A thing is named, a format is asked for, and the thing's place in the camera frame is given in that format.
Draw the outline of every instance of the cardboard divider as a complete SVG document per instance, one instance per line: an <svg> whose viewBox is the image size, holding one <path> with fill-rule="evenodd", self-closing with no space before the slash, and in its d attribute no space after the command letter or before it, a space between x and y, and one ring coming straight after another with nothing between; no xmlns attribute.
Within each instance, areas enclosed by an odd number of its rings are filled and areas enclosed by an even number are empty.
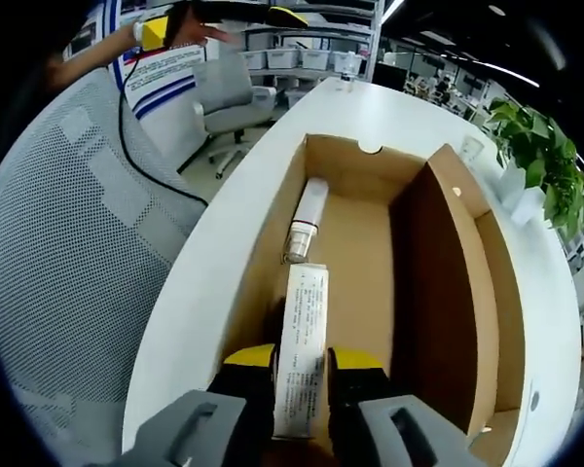
<svg viewBox="0 0 584 467"><path fill-rule="evenodd" d="M317 176L330 187L310 251L310 260L330 274L327 346L372 353L403 393L478 434L498 405L507 409L521 396L512 372L523 354L498 349L514 330L504 318L498 325L496 306L513 306L517 327L521 308L505 245L488 262L487 250L503 238L462 167L448 146L425 163L387 148L364 154L344 138L308 136L256 241L223 357L280 339L289 271L282 248L305 183ZM515 287L498 288L497 281ZM320 410L315 442L328 451L326 394Z"/></svg>

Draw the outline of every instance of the curved white desk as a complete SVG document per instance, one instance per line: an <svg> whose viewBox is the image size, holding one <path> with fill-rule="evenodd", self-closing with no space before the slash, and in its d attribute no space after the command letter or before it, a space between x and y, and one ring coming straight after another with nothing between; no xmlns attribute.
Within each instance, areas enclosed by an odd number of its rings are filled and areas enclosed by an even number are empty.
<svg viewBox="0 0 584 467"><path fill-rule="evenodd" d="M326 80L270 129L245 157L186 241L156 302L134 365L124 449L142 422L186 391L206 388L217 370L244 268L294 151L306 133L357 139L430 157L463 136L484 143L476 172L492 185L495 145L477 127L401 92ZM497 199L489 203L510 251L526 336L522 409L505 465L536 466L558 448L571 420L580 370L580 327L571 275L557 236L541 219L517 229ZM529 408L534 392L538 405Z"/></svg>

